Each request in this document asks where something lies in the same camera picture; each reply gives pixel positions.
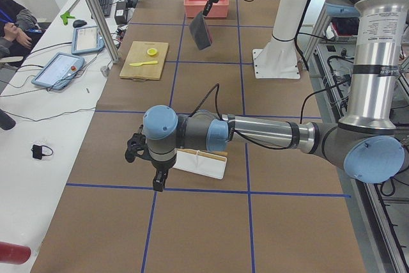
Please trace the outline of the bamboo cutting board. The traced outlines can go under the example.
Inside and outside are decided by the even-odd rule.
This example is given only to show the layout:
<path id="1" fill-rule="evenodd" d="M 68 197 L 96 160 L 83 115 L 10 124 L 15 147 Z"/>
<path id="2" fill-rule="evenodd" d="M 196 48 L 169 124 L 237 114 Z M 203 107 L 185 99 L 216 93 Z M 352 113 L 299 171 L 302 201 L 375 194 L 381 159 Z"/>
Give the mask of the bamboo cutting board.
<path id="1" fill-rule="evenodd" d="M 146 51 L 149 48 L 156 48 L 157 55 L 149 56 Z M 143 42 L 133 41 L 127 58 L 120 72 L 121 79 L 140 79 L 158 81 L 162 76 L 164 63 L 166 60 L 169 44 L 165 42 Z M 129 66 L 129 63 L 157 60 L 156 65 L 143 65 L 139 67 Z"/>

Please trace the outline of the teach pendant near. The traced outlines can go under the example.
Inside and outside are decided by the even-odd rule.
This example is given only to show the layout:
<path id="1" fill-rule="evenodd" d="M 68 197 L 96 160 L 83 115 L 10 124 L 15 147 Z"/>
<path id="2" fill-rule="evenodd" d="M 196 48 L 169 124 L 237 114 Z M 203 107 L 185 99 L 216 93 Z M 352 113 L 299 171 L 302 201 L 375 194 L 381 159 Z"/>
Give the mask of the teach pendant near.
<path id="1" fill-rule="evenodd" d="M 57 53 L 31 81 L 35 86 L 62 90 L 80 72 L 85 59 L 72 54 Z"/>

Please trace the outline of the teach pendant far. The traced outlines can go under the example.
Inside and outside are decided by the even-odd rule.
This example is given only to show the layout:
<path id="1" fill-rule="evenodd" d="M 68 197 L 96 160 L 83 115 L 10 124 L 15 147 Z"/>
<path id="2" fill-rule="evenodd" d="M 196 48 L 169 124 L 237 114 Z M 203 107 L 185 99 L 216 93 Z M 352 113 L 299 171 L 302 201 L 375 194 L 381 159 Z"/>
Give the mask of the teach pendant far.
<path id="1" fill-rule="evenodd" d="M 71 53 L 74 55 L 98 52 L 104 48 L 104 45 L 97 26 L 78 27 L 73 31 Z"/>

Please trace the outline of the yellow lemon slices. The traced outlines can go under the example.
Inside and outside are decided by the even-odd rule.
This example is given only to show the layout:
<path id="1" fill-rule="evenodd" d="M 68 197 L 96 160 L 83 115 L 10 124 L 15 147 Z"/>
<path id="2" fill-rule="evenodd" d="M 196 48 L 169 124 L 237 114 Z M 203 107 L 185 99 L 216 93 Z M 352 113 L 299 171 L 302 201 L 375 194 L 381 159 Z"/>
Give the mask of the yellow lemon slices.
<path id="1" fill-rule="evenodd" d="M 149 49 L 146 51 L 146 53 L 147 53 L 147 55 L 149 55 L 149 56 L 155 56 L 155 55 L 157 55 L 158 50 L 157 50 L 156 48 L 149 48 Z"/>

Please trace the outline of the white rack base tray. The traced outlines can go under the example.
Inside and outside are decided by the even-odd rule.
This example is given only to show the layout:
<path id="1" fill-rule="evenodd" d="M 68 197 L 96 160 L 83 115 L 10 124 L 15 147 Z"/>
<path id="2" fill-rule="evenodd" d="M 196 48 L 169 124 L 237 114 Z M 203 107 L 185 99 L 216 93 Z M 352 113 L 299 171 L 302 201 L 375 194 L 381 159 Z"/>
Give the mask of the white rack base tray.
<path id="1" fill-rule="evenodd" d="M 221 180 L 228 157 L 212 155 L 202 152 L 187 153 L 177 150 L 176 169 Z"/>

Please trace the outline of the pink plastic bin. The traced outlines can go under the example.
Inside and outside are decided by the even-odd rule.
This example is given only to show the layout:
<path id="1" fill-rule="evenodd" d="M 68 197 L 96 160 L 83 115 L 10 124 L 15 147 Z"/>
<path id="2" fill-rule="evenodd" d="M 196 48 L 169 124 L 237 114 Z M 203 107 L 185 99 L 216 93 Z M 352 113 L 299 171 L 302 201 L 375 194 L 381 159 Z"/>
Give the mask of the pink plastic bin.
<path id="1" fill-rule="evenodd" d="M 184 0 L 185 14 L 188 18 L 194 18 L 200 11 L 203 11 L 207 0 Z M 207 17 L 226 18 L 228 15 L 229 0 L 219 0 L 212 5 Z"/>

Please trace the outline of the teach pendant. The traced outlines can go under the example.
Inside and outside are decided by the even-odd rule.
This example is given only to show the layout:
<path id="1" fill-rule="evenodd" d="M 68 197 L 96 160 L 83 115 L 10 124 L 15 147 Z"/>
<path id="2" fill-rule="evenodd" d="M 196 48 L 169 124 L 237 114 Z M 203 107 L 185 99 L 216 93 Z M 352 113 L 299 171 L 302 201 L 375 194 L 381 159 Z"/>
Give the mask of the teach pendant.
<path id="1" fill-rule="evenodd" d="M 74 55 L 98 52 L 104 48 L 104 45 L 97 26 L 78 27 L 73 31 L 71 53 Z"/>
<path id="2" fill-rule="evenodd" d="M 35 86 L 62 90 L 80 72 L 85 59 L 72 54 L 57 53 L 31 81 Z"/>

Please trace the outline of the yellow plastic knife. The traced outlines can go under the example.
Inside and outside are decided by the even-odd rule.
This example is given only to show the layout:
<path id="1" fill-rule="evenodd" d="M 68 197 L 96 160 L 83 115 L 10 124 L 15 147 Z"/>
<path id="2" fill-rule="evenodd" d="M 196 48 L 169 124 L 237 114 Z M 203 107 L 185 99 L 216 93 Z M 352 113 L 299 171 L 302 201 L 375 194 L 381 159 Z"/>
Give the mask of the yellow plastic knife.
<path id="1" fill-rule="evenodd" d="M 158 64 L 158 61 L 153 60 L 153 61 L 143 61 L 143 62 L 137 62 L 137 63 L 129 63 L 129 66 L 139 67 L 139 66 L 143 66 L 143 65 L 156 65 L 156 64 Z"/>

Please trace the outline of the black computer mouse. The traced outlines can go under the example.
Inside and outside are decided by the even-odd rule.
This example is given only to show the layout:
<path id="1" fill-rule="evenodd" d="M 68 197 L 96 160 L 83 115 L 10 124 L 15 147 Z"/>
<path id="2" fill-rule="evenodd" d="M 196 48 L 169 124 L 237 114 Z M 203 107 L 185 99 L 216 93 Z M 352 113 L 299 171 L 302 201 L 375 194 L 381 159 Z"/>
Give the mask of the black computer mouse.
<path id="1" fill-rule="evenodd" d="M 87 22 L 85 20 L 77 19 L 77 20 L 73 21 L 72 27 L 73 28 L 80 28 L 80 27 L 84 27 L 86 24 L 87 24 Z"/>

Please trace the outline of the red fire extinguisher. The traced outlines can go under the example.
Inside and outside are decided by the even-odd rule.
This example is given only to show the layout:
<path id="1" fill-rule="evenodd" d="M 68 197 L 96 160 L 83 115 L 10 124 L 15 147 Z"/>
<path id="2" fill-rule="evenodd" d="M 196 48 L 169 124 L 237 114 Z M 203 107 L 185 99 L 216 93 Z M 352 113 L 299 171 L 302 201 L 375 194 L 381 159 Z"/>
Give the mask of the red fire extinguisher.
<path id="1" fill-rule="evenodd" d="M 31 257 L 31 249 L 27 246 L 11 244 L 8 242 L 0 243 L 0 262 L 21 265 Z"/>

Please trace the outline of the seated person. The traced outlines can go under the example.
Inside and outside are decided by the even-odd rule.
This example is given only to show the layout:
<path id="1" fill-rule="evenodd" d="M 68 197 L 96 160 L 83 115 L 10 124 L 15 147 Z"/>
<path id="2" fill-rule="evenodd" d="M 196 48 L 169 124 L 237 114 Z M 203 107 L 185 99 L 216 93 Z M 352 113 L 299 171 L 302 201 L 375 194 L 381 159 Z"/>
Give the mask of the seated person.
<path id="1" fill-rule="evenodd" d="M 36 17 L 14 0 L 1 0 L 1 58 L 26 57 L 43 31 Z"/>

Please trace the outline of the grey aluminium post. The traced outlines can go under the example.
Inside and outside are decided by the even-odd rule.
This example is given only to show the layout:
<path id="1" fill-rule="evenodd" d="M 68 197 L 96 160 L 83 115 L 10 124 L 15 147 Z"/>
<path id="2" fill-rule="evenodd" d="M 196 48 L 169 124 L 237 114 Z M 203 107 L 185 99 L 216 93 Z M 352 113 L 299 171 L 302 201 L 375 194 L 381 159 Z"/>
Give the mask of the grey aluminium post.
<path id="1" fill-rule="evenodd" d="M 118 50 L 114 44 L 114 40 L 112 39 L 111 32 L 109 31 L 107 22 L 105 21 L 105 17 L 103 15 L 100 4 L 98 0 L 86 0 L 86 4 L 100 30 L 105 43 L 105 47 L 110 55 L 112 63 L 116 64 L 119 61 L 120 57 L 118 54 Z"/>

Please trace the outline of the green plastic clamp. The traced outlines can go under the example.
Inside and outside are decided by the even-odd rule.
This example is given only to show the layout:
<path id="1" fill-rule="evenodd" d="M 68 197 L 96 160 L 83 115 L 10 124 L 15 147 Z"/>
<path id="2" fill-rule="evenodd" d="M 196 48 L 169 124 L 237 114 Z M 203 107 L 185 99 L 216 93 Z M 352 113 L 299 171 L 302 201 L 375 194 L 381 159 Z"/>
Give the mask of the green plastic clamp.
<path id="1" fill-rule="evenodd" d="M 70 19 L 75 19 L 75 16 L 71 15 L 69 11 L 64 12 L 63 14 L 60 15 L 60 18 L 63 22 L 63 25 L 66 26 L 68 24 L 68 21 Z"/>

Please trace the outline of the small black clip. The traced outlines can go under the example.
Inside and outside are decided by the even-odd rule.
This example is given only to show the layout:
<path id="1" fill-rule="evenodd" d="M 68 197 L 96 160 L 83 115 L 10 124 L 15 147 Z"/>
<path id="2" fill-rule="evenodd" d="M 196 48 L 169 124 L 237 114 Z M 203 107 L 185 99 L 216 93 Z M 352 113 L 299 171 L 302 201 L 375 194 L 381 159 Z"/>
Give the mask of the small black clip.
<path id="1" fill-rule="evenodd" d="M 42 160 L 44 157 L 50 157 L 54 154 L 54 150 L 47 145 L 34 144 L 31 148 L 32 158 Z"/>

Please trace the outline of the dark grey cloth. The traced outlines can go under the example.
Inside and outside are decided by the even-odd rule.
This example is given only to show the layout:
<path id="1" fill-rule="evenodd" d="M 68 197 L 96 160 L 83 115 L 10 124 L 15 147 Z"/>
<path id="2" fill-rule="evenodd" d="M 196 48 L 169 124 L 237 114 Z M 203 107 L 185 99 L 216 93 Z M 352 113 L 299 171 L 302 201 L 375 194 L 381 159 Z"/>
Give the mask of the dark grey cloth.
<path id="1" fill-rule="evenodd" d="M 197 46 L 201 51 L 210 47 L 213 43 L 210 30 L 208 29 L 207 23 L 205 21 L 205 16 L 203 11 L 200 11 L 192 20 L 189 26 L 189 31 L 191 36 Z"/>

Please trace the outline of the black adapter box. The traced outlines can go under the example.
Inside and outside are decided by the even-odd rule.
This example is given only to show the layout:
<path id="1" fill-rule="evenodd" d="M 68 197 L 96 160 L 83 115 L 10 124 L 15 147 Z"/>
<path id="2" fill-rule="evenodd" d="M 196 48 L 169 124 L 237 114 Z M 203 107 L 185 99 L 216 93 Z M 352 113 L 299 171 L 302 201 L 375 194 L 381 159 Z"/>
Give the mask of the black adapter box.
<path id="1" fill-rule="evenodd" d="M 114 19 L 117 25 L 127 24 L 128 8 L 125 1 L 119 1 L 116 3 Z"/>

